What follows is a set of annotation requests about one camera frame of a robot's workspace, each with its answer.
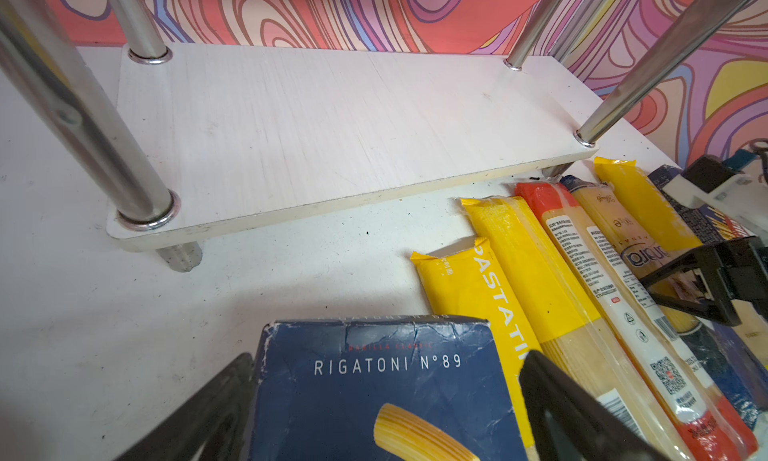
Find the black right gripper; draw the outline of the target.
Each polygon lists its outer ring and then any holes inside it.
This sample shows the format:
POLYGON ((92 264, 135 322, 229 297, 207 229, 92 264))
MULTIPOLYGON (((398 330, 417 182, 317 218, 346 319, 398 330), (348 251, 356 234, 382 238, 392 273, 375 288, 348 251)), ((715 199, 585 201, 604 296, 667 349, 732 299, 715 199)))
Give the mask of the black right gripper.
POLYGON ((742 323, 734 302, 743 301, 767 320, 767 247, 756 236, 733 239, 689 250, 640 278, 657 284, 684 272, 698 273, 708 283, 712 300, 691 301, 653 294, 654 301, 690 315, 727 326, 742 323))

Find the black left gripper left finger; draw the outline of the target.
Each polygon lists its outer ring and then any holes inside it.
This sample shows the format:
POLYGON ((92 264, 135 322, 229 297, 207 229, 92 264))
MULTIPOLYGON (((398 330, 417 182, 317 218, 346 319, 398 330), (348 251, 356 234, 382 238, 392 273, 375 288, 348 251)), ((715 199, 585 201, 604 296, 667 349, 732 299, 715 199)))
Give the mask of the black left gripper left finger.
POLYGON ((254 393, 254 360, 244 352, 118 458, 238 460, 254 393))

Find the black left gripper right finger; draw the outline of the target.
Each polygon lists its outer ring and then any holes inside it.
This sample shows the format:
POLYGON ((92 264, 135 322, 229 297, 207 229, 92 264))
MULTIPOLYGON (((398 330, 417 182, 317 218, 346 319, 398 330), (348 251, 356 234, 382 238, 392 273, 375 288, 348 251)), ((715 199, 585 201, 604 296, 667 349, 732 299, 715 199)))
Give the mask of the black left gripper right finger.
POLYGON ((519 375, 541 460, 664 460, 539 351, 519 375))

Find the blue Ankara spaghetti bag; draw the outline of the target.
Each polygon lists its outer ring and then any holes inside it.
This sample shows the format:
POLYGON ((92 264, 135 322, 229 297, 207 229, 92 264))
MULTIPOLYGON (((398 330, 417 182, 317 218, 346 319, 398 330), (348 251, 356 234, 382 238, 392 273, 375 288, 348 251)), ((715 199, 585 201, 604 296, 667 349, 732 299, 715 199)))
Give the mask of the blue Ankara spaghetti bag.
POLYGON ((594 221, 623 265, 619 272, 659 331, 688 363, 700 383, 717 387, 755 435, 767 427, 767 370, 732 328, 656 302, 657 295, 691 300, 700 294, 688 275, 677 274, 652 288, 640 279, 672 261, 619 202, 612 188, 573 175, 560 183, 594 221))

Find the blue Barilla rigatoni box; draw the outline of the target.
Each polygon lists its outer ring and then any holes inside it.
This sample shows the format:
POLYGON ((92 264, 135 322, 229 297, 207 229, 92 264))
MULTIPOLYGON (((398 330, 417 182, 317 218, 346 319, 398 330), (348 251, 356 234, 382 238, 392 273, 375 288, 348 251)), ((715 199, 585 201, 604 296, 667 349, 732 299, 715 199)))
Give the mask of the blue Barilla rigatoni box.
POLYGON ((485 320, 278 321, 256 358, 250 460, 523 460, 485 320))

